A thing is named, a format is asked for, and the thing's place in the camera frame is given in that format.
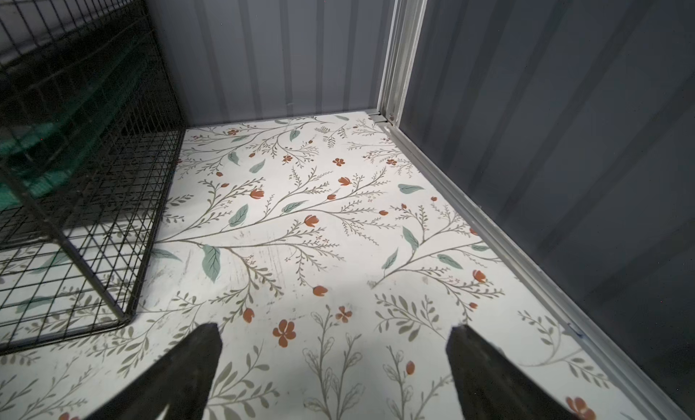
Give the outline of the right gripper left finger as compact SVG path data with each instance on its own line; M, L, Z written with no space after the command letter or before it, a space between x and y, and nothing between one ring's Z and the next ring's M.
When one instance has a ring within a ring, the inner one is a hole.
M218 325L197 327L90 419L201 419L223 342Z

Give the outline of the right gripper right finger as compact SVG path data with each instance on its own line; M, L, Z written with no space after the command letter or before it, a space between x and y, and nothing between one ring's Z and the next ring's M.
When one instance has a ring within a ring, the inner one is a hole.
M576 417L468 325L452 328L446 354L466 420Z

